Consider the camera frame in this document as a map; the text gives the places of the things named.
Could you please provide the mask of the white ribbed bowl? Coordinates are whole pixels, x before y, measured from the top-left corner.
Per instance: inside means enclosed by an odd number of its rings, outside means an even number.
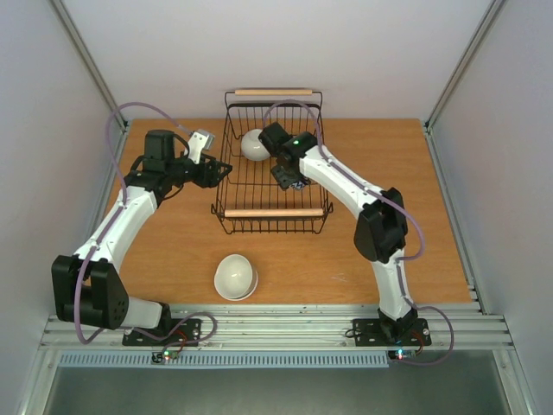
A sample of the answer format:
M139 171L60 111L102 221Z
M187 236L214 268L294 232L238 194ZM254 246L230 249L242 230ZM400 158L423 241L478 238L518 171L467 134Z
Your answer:
M241 139L241 153L248 160L262 162L270 157L269 151L259 139L261 129L247 131Z

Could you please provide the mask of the black wire dish rack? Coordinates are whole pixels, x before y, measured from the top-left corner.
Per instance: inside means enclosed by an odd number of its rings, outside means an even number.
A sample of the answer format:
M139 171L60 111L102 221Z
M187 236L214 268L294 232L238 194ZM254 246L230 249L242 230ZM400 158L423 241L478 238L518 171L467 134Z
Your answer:
M318 183L281 189L272 175L276 159L252 161L243 154L244 135L278 122L295 136L316 133L322 127L322 93L301 92L288 96L287 104L270 107L282 97L270 90L234 90L225 93L226 119L219 159L232 172L217 187L211 213L227 234L319 234L333 212L328 192Z

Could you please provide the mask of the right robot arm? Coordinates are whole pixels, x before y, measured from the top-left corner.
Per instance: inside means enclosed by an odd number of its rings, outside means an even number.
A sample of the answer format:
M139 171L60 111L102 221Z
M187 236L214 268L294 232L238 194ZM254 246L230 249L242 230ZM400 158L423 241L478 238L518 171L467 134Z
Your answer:
M271 174L282 189L314 181L352 213L357 221L353 243L377 281L378 331L387 344L403 341L418 314L404 276L408 226L401 193L362 179L310 132L293 136L272 123L259 140L276 159Z

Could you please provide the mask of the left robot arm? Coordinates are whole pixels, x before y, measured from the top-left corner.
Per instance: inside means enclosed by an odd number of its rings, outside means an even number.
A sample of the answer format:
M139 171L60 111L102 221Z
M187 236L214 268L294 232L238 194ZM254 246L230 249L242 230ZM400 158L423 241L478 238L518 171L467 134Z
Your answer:
M58 256L51 267L56 315L72 322L83 344L92 341L83 326L98 333L134 329L155 344L168 342L174 323L167 304L131 297L119 276L124 257L140 229L161 204L191 182L215 188L232 170L209 156L213 134L197 130L184 139L169 130L151 130L143 154L124 176L122 188L99 227L75 253Z

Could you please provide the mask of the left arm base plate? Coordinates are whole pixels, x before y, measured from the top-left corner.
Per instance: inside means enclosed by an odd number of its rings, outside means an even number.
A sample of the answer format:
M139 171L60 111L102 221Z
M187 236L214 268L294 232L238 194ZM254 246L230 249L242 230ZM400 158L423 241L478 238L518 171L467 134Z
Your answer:
M201 334L201 319L189 319L170 334L169 331L178 322L178 319L171 319L161 322L154 329L133 329L129 334L124 334L122 344L127 347L161 347L175 342L182 344L183 341L197 344Z

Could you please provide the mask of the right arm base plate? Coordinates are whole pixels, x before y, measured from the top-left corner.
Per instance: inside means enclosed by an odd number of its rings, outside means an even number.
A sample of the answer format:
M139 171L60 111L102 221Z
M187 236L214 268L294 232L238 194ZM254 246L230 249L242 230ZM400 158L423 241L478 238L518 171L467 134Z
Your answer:
M432 344L429 325L422 318L401 331L377 318L354 319L352 331L356 347L427 347Z

